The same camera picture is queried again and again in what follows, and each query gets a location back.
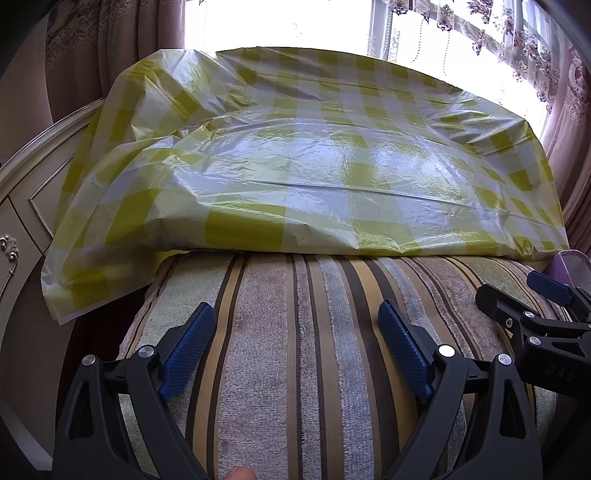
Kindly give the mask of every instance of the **cream cabinet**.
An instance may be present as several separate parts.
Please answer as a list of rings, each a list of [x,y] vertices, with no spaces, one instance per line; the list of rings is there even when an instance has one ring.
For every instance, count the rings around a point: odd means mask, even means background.
[[[38,469],[51,469],[56,397],[74,322],[40,288],[69,162],[100,101],[52,125],[0,166],[0,416]]]

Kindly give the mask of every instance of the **drawer handle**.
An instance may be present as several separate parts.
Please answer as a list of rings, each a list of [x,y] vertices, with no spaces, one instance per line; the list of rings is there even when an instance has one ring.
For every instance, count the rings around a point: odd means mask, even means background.
[[[14,276],[14,272],[17,270],[17,241],[9,235],[0,236],[0,252],[4,253],[4,256],[8,259],[8,263],[11,265],[10,270],[8,271],[8,276],[2,284],[2,288],[0,288],[0,300],[2,300],[2,295],[4,295],[4,291],[6,290],[6,287],[8,287],[8,282],[10,282],[10,279]]]

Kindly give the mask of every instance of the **pink curtain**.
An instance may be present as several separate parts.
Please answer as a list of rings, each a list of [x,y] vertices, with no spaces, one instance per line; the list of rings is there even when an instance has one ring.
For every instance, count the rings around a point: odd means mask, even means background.
[[[591,254],[590,79],[577,50],[565,41],[556,97],[541,139],[556,180],[570,246],[586,255]]]
[[[53,121],[103,98],[118,74],[161,48],[184,47],[185,0],[60,0],[49,14]]]

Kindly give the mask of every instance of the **yellow checkered plastic sheet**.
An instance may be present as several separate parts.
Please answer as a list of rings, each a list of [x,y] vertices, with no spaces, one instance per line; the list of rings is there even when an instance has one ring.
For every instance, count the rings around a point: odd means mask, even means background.
[[[88,126],[41,280],[65,322],[191,249],[536,261],[567,246],[540,143],[494,103],[347,53],[162,50]]]

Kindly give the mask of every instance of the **pillow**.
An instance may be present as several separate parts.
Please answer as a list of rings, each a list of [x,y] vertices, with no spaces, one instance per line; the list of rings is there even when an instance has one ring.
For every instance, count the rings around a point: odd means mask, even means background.
[[[236,465],[262,479],[381,478],[417,424],[384,343],[377,311],[394,300],[437,343],[490,361],[512,354],[504,331],[475,305],[490,283],[550,319],[566,312],[525,284],[530,267],[484,257],[359,258],[192,252],[167,260],[147,292],[120,358],[155,345],[201,301],[215,336],[169,408],[213,478]],[[556,395],[527,394],[543,443]],[[128,397],[122,409],[142,467],[155,475]],[[441,470],[459,453],[473,395],[465,395]]]

